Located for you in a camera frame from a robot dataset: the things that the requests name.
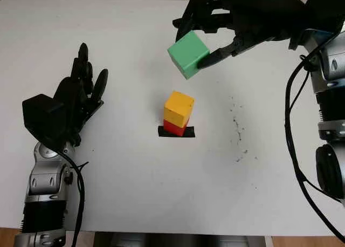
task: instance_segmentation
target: stacked blocks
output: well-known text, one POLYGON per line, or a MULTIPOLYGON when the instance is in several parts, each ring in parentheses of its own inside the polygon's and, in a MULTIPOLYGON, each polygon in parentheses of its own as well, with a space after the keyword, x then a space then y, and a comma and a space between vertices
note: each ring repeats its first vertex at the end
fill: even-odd
POLYGON ((173 91, 164 104, 164 130, 182 136, 194 105, 194 99, 173 91))

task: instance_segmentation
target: black tape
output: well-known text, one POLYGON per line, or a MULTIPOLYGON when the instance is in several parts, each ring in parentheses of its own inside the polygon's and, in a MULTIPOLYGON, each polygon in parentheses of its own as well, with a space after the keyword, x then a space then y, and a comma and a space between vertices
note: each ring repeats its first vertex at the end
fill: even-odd
POLYGON ((158 126, 158 136, 163 138, 195 138, 194 127, 186 127, 182 136, 174 135, 164 130, 163 126, 158 126))

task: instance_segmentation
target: black cable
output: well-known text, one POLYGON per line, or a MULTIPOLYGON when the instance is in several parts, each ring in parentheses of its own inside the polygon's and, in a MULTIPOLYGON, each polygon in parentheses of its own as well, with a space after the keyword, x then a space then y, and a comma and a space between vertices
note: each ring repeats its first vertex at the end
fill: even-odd
POLYGON ((81 222, 82 222, 82 213, 84 212, 84 202, 85 202, 85 185, 84 185, 84 179, 82 178, 82 174, 80 172, 80 169, 78 166, 75 164, 75 162, 65 153, 56 150, 56 153, 58 153, 60 156, 62 156, 67 162, 70 163, 72 168, 75 170, 77 174, 77 183, 80 184, 79 188, 79 206, 78 206, 78 214, 77 214, 77 220, 75 222, 75 229, 74 229, 74 235, 73 235, 73 242, 72 242, 72 247, 77 246, 77 238, 78 234, 80 232, 81 228, 81 222))
MULTIPOLYGON (((301 58, 301 60, 304 60, 304 59, 305 59, 305 56, 300 56, 300 58, 301 58)), ((304 81, 303 81, 303 83, 302 83, 302 85, 301 85, 301 87, 300 87, 299 90, 298 90, 298 93, 296 94, 296 96, 295 96, 293 102, 291 103, 290 112, 291 112, 293 106, 295 105, 295 103, 296 103, 298 97, 300 96, 301 92, 303 91, 303 88, 304 88, 305 84, 307 83, 307 80, 308 80, 308 78, 309 78, 309 75, 310 75, 310 72, 308 71, 308 72, 307 72, 307 75, 306 75, 306 77, 305 77, 305 79, 304 79, 304 81)), ((340 200, 338 200, 337 198, 334 198, 334 197, 330 196, 327 192, 323 191, 322 189, 319 189, 317 186, 315 186, 314 184, 312 184, 311 181, 309 181, 306 177, 304 177, 304 181, 307 182, 311 187, 313 187, 313 188, 314 188, 315 190, 317 190, 318 192, 320 192, 320 193, 326 195, 327 197, 332 198, 333 200, 335 200, 335 201, 337 201, 337 202, 340 202, 340 200)))
MULTIPOLYGON (((83 164, 77 166, 77 167, 79 168, 80 172, 81 172, 81 170, 85 167, 85 165, 87 165, 88 163, 89 163, 89 162, 85 162, 85 163, 83 163, 83 164)), ((78 186, 78 190, 79 190, 79 192, 80 192, 80 183, 79 183, 79 180, 77 180, 77 186, 78 186)))
POLYGON ((307 182, 311 187, 313 187, 315 190, 317 190, 318 192, 326 195, 327 197, 330 197, 332 200, 335 200, 339 203, 341 203, 340 200, 338 200, 337 198, 335 197, 332 197, 330 194, 328 194, 327 192, 323 191, 322 189, 319 189, 317 186, 315 186, 314 184, 312 184, 308 179, 305 180, 305 182, 307 182))
POLYGON ((343 243, 345 243, 345 237, 331 224, 329 220, 324 216, 322 211, 318 208, 318 206, 315 204, 315 202, 310 197, 304 182, 307 181, 305 175, 300 170, 298 165, 298 160, 296 156, 296 151, 294 147, 292 132, 291 132, 291 121, 290 121, 290 113, 291 113, 291 106, 290 106, 290 96, 291 96, 291 87, 293 84, 294 79, 296 78, 299 71, 306 65, 308 62, 330 41, 332 41, 335 37, 337 37, 339 33, 334 34, 332 37, 327 39, 325 42, 323 42, 321 45, 319 45, 317 48, 315 48, 308 56, 305 57, 305 59, 296 67, 296 69, 292 72, 287 85, 286 85, 286 93, 285 93, 285 136, 286 136, 286 143, 287 147, 292 159, 292 164, 294 167, 295 175, 297 178, 297 181, 299 183, 299 186, 307 199, 310 206, 314 209, 314 211, 317 213, 317 215, 321 218, 321 220, 325 223, 325 225, 331 230, 331 232, 343 243))
POLYGON ((307 72, 307 75, 306 75, 306 77, 305 77, 305 79, 304 79, 304 81, 303 81, 303 83, 302 83, 300 89, 298 90, 298 93, 296 94, 294 100, 292 101, 291 106, 290 106, 290 112, 291 112, 293 106, 295 105, 295 103, 296 103, 298 97, 300 96, 301 92, 303 91, 303 88, 304 88, 304 86, 305 86, 305 84, 307 83, 307 80, 308 80, 308 78, 309 78, 309 74, 310 74, 310 72, 307 72))
POLYGON ((85 167, 85 165, 87 165, 89 162, 85 162, 85 163, 83 163, 83 164, 81 164, 81 165, 78 165, 77 167, 79 168, 79 170, 81 171, 84 167, 85 167))

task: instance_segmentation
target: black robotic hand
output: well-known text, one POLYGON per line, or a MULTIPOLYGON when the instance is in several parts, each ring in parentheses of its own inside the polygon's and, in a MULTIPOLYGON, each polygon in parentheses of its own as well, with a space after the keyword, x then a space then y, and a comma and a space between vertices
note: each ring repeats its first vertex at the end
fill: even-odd
POLYGON ((88 48, 80 46, 74 59, 71 76, 64 78, 53 98, 39 94, 23 101, 25 127, 50 149, 63 149, 66 142, 80 145, 82 127, 103 105, 108 70, 103 69, 95 85, 88 48))
POLYGON ((235 31, 233 42, 198 62, 198 68, 211 66, 228 56, 236 56, 257 44, 291 39, 290 49, 303 45, 315 30, 333 34, 343 20, 343 3, 334 0, 190 0, 182 18, 174 20, 176 41, 190 30, 217 33, 219 28, 235 31), (229 13, 212 14, 213 10, 229 13))

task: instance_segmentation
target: table surface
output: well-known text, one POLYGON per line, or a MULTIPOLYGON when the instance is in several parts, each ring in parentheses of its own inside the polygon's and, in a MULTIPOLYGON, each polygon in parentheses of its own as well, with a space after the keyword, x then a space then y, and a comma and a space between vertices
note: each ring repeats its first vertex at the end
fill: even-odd
MULTIPOLYGON (((109 69, 105 104, 82 130, 83 230, 220 235, 329 235, 295 180, 284 134, 284 94, 303 48, 256 46, 186 81, 167 48, 184 1, 0 1, 0 227, 18 227, 35 139, 22 101, 53 96, 82 42, 95 76, 109 69), (177 90, 195 98, 196 138, 159 138, 163 104, 177 90)), ((214 50, 233 32, 198 32, 214 50)), ((302 169, 317 183, 318 106, 308 83, 293 112, 302 169)), ((70 190, 68 229, 78 194, 70 190)), ((312 192, 338 228, 343 208, 312 192)))

